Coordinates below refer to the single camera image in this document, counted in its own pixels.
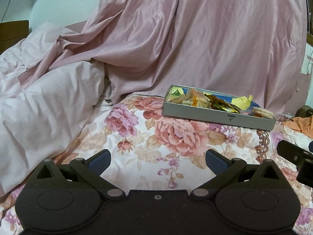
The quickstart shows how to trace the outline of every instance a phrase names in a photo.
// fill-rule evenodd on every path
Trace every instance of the box of snacks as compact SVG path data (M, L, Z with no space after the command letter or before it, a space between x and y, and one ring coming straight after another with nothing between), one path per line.
M273 130L274 114L249 98L172 85L164 98L163 115L264 131Z

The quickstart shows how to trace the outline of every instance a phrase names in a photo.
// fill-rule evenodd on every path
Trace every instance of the black wire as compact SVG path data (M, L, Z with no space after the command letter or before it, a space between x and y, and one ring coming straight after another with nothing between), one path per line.
M9 8L10 2L11 2L11 0L9 0L9 3L7 4L7 9ZM6 9L6 11L5 11L5 13L4 13L3 17L2 17L1 23L2 23L2 21L4 19L4 17L5 17L5 14L7 14L7 9Z

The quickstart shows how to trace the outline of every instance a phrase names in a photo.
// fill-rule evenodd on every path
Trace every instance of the pink curtain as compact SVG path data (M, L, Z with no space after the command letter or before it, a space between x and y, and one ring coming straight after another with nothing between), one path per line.
M282 112L295 92L306 44L306 0L100 0L81 33L60 36L27 87L49 70L107 63L114 103L171 84L255 101Z

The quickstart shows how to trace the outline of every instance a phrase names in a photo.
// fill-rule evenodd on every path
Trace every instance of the rectangular box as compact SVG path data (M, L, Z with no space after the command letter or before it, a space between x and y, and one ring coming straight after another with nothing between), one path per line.
M168 102L169 95L171 94L171 90L173 87L180 87L184 89L196 89L202 91L203 93L213 94L217 96L226 96L237 98L238 96L232 96L224 93L209 91L205 89L199 89L194 87L180 86L180 85L171 85L168 89L165 98L164 98L164 107L163 107L163 115L175 118L186 118L192 120L199 120L217 124L225 124L232 125L237 127L246 127L251 129L259 129L264 131L273 130L276 120L253 117L248 115L229 113L226 111L220 110L211 110L200 107L193 107L183 104L176 104Z

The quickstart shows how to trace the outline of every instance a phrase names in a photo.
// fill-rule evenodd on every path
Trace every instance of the yellow paper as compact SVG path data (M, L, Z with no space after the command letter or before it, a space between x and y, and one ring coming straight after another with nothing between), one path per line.
M252 95L249 99L245 96L232 99L232 104L236 105L241 110L246 110L250 107L251 101L253 100Z

